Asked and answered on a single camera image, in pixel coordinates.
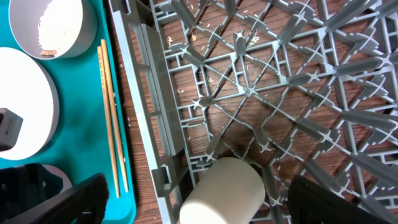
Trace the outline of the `white cup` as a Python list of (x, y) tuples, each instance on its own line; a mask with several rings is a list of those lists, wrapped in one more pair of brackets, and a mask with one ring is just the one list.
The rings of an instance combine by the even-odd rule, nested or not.
[(265, 199), (260, 175), (233, 157), (218, 159), (184, 201), (180, 223), (249, 223)]

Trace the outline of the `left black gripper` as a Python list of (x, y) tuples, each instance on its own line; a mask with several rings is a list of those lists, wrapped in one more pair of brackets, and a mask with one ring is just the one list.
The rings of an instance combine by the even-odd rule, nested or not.
[(1, 169), (1, 222), (59, 194), (62, 180), (41, 164)]

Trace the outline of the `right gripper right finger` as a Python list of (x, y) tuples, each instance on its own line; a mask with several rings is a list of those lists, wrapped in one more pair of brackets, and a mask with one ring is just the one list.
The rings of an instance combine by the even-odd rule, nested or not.
[(291, 181), (287, 206), (293, 223), (377, 224), (386, 222), (301, 175), (295, 175)]

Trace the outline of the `grey bowl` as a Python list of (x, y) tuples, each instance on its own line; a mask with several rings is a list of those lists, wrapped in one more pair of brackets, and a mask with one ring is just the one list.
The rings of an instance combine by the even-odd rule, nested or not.
[(98, 26), (92, 4), (83, 0), (10, 0), (8, 19), (19, 47), (39, 60), (81, 55)]

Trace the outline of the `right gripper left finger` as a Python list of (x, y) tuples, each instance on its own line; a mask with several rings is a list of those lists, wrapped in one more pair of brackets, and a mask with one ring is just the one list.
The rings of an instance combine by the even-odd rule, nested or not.
[(101, 223), (109, 190), (104, 174), (97, 173), (66, 191), (5, 221), (5, 224)]

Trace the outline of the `white rice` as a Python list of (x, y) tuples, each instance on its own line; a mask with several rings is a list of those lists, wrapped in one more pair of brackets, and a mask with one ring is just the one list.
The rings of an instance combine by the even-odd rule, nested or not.
[(68, 51), (77, 40), (83, 21), (80, 0), (53, 0), (38, 24), (42, 56), (55, 57)]

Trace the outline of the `small white plate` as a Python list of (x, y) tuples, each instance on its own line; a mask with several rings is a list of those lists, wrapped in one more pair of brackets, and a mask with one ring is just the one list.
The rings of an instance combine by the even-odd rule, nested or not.
[(66, 173), (59, 169), (58, 167), (48, 165), (48, 164), (43, 164), (42, 165), (47, 171), (49, 171), (52, 175), (57, 176), (59, 179), (62, 180), (62, 188), (60, 189), (59, 193), (62, 193), (69, 188), (73, 187), (73, 184), (71, 180), (68, 178)]

